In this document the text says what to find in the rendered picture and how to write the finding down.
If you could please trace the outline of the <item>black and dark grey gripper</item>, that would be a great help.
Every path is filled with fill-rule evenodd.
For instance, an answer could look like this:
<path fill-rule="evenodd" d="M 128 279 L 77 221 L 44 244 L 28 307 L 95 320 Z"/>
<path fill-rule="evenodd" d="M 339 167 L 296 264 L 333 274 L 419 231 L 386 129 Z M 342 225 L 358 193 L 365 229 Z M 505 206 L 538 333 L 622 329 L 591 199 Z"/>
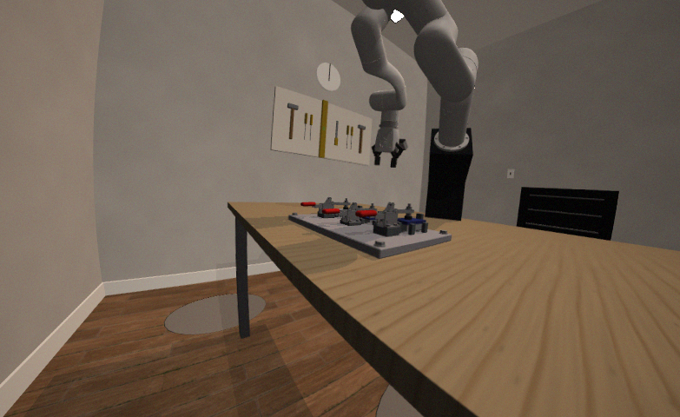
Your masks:
<path fill-rule="evenodd" d="M 376 142 L 372 146 L 372 150 L 375 156 L 374 165 L 380 165 L 380 154 L 386 152 L 391 153 L 393 156 L 391 159 L 391 168 L 396 168 L 397 158 L 399 158 L 404 150 L 399 145 L 399 130 L 387 127 L 380 128 L 376 136 Z"/>

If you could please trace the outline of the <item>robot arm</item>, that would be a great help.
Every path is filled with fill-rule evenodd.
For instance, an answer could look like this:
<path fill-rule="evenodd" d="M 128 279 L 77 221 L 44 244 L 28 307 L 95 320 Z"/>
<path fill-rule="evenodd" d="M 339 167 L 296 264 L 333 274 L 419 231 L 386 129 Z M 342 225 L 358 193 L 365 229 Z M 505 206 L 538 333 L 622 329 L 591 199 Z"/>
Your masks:
<path fill-rule="evenodd" d="M 387 61 L 381 36 L 397 10 L 418 35 L 414 44 L 416 62 L 441 97 L 434 144 L 449 152 L 464 149 L 469 143 L 466 129 L 479 61 L 472 50 L 458 49 L 458 27 L 445 5 L 441 0 L 362 1 L 366 8 L 354 18 L 351 31 L 363 70 L 394 87 L 370 95 L 371 108 L 383 110 L 379 126 L 397 129 L 399 111 L 406 106 L 404 79 Z"/>

